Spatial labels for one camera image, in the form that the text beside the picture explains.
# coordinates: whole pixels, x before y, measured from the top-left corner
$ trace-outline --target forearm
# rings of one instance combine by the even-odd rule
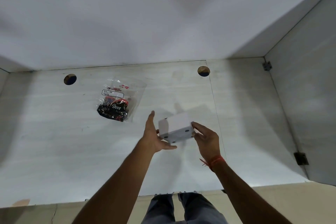
[[[226,162],[216,162],[212,169],[243,224],[291,224],[244,182]]]
[[[140,140],[119,169],[93,195],[73,224],[127,223],[153,151]]]

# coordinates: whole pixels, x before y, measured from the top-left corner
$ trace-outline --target red thread bracelet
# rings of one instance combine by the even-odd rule
[[[203,159],[199,159],[199,160],[203,162],[203,166],[204,166],[204,165],[208,166],[212,172],[213,172],[213,170],[212,170],[212,166],[213,166],[216,162],[218,162],[218,161],[224,161],[224,162],[225,162],[224,158],[223,158],[221,155],[216,156],[216,157],[213,157],[213,158],[211,159],[210,163],[207,163],[207,162],[204,161]]]

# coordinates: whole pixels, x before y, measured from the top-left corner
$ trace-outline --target transparent plastic bag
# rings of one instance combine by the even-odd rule
[[[102,86],[97,112],[107,119],[132,121],[146,83],[135,78],[108,79]]]

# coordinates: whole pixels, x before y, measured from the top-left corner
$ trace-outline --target blue jeans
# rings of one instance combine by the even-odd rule
[[[217,211],[203,195],[197,193],[179,193],[178,198],[184,208],[185,221],[182,223],[227,224],[223,214]],[[176,223],[172,194],[156,195],[151,200],[141,224],[168,223]]]

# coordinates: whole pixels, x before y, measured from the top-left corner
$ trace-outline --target black bracket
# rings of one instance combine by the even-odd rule
[[[296,163],[299,166],[306,166],[309,165],[306,154],[303,152],[295,152],[294,157],[296,159]]]
[[[271,62],[268,61],[268,62],[264,62],[262,64],[262,67],[264,68],[265,71],[270,71],[272,69],[272,65],[271,65]]]

